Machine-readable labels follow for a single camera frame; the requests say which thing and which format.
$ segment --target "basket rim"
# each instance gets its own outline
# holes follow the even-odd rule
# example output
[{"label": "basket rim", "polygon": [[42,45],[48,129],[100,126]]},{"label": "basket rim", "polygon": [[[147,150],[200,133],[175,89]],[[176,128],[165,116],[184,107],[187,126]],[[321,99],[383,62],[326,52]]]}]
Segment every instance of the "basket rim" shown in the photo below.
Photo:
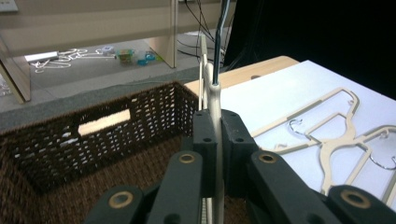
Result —
[{"label": "basket rim", "polygon": [[107,99],[107,100],[95,103],[93,105],[89,105],[89,106],[82,107],[82,108],[79,108],[79,109],[70,110],[70,111],[64,112],[64,113],[62,113],[60,115],[56,115],[56,116],[48,117],[46,119],[40,119],[40,120],[37,120],[37,121],[32,121],[30,123],[18,125],[18,126],[15,126],[15,127],[11,128],[11,129],[8,129],[8,130],[3,130],[3,131],[0,130],[0,137],[8,135],[8,134],[11,134],[11,133],[15,133],[15,132],[17,132],[19,130],[23,130],[23,129],[26,129],[26,128],[32,128],[32,127],[35,127],[35,126],[39,126],[39,125],[42,125],[42,124],[47,123],[47,122],[51,122],[51,121],[56,120],[56,119],[62,119],[62,118],[65,118],[65,117],[74,116],[74,115],[76,115],[78,113],[83,113],[84,111],[91,110],[91,109],[96,108],[96,107],[98,107],[100,105],[114,103],[114,102],[117,102],[119,100],[123,100],[125,98],[130,98],[130,97],[132,97],[134,95],[138,95],[138,94],[141,94],[141,93],[146,92],[146,91],[153,91],[153,90],[156,90],[158,88],[169,86],[169,85],[179,86],[179,87],[183,88],[185,91],[187,91],[189,94],[196,96],[196,94],[193,91],[188,89],[179,80],[165,81],[164,83],[149,87],[149,88],[144,89],[144,90],[130,92],[128,94],[124,94],[124,95],[119,96],[119,97],[114,97],[112,99]]}]

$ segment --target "hanger hook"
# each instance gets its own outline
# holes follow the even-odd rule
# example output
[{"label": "hanger hook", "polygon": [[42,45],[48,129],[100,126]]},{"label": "hanger hook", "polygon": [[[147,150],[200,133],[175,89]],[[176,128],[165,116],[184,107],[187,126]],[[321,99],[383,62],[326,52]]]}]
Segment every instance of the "hanger hook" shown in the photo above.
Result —
[{"label": "hanger hook", "polygon": [[292,119],[292,120],[289,122],[289,127],[291,128],[291,130],[292,130],[294,133],[297,133],[297,134],[300,134],[300,135],[305,135],[305,134],[303,134],[303,133],[298,132],[297,130],[294,130],[294,128],[293,128],[293,125],[294,125],[294,124],[302,124],[302,123],[303,123],[303,120],[302,120],[302,119]]},{"label": "hanger hook", "polygon": [[381,167],[382,169],[385,169],[385,170],[396,170],[396,157],[395,157],[395,156],[392,157],[392,160],[393,160],[393,162],[395,163],[395,166],[394,166],[394,167],[386,167],[386,166],[380,164],[378,161],[374,160],[374,158],[373,158],[373,156],[372,156],[371,154],[370,154],[370,160],[371,160],[375,165]]}]

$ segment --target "brown wicker basket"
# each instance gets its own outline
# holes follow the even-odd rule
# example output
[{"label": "brown wicker basket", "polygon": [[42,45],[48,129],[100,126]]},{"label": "brown wicker basket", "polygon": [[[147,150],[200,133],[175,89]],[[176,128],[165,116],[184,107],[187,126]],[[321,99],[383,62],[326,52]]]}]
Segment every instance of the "brown wicker basket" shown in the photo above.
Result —
[{"label": "brown wicker basket", "polygon": [[[130,119],[78,133],[126,109]],[[172,82],[0,133],[0,223],[82,223],[108,189],[156,183],[196,110],[197,97]],[[227,198],[226,223],[247,222],[244,207]]]}]

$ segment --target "beige hanger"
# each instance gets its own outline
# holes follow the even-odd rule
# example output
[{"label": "beige hanger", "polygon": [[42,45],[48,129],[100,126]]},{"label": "beige hanger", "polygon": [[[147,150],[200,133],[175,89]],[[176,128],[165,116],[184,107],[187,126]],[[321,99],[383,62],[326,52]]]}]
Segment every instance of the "beige hanger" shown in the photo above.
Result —
[{"label": "beige hanger", "polygon": [[[275,127],[278,127],[281,124],[284,124],[286,122],[291,122],[297,116],[302,115],[303,113],[309,111],[310,109],[320,105],[321,103],[325,102],[326,100],[330,99],[335,94],[337,94],[341,91],[346,92],[347,94],[349,94],[352,97],[351,107],[348,109],[346,114],[334,113],[334,114],[330,115],[329,117],[327,117],[326,119],[319,122],[317,125],[310,128],[309,130],[305,131],[304,133],[299,133],[299,134],[303,134],[308,139],[308,141],[305,143],[294,145],[291,147],[288,147],[288,146],[282,145],[282,144],[278,144],[278,145],[276,145],[275,149],[273,149],[273,150],[262,148],[264,150],[274,151],[278,154],[286,154],[286,153],[304,149],[307,147],[320,146],[319,161],[320,161],[320,166],[321,166],[321,168],[323,170],[323,174],[324,174],[324,179],[323,179],[323,183],[322,183],[320,191],[321,191],[321,193],[323,193],[325,195],[327,195],[329,193],[329,189],[334,185],[334,183],[332,182],[332,169],[331,169],[331,165],[330,165],[330,157],[334,153],[334,151],[336,151],[337,149],[343,148],[343,147],[360,147],[364,150],[364,153],[361,156],[358,164],[355,166],[354,170],[349,175],[349,177],[346,181],[346,184],[351,185],[352,182],[355,180],[356,176],[361,171],[361,168],[363,167],[363,165],[369,159],[371,159],[375,164],[381,166],[380,164],[376,163],[373,160],[373,157],[372,157],[373,150],[370,147],[368,147],[365,143],[380,136],[380,134],[382,134],[384,132],[385,133],[396,132],[396,126],[389,125],[389,126],[378,127],[366,134],[356,137],[356,129],[355,129],[355,126],[353,125],[352,118],[353,118],[356,110],[358,109],[360,100],[354,92],[339,88],[339,89],[336,89],[334,91],[327,93],[326,95],[320,97],[316,101],[313,101],[312,103],[301,107],[299,110],[296,110],[295,112],[291,113],[290,115],[288,115],[284,118],[278,119],[275,122],[273,122],[265,127],[262,127],[259,130],[251,133],[251,135],[253,137],[256,137],[263,133],[269,132],[270,130],[274,129]],[[327,122],[329,122],[330,120],[334,119],[337,116],[341,116],[346,120],[346,131],[342,136],[335,138],[335,139],[320,139],[319,140],[311,135],[312,132],[314,132],[319,127],[323,126],[324,124],[326,124]],[[396,196],[395,183],[396,183],[396,175],[394,176],[394,178],[392,178],[392,181],[390,181],[390,183],[389,183],[389,186],[388,186],[386,193],[384,195],[384,199],[383,199],[384,201],[393,202],[393,199]]]}]

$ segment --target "dark background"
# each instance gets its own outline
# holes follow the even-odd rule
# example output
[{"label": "dark background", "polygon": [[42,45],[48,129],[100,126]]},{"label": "dark background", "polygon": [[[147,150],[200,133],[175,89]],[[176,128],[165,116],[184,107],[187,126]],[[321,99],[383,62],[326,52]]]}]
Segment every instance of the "dark background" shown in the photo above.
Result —
[{"label": "dark background", "polygon": [[228,70],[289,56],[396,99],[396,12],[374,1],[237,1]]}]

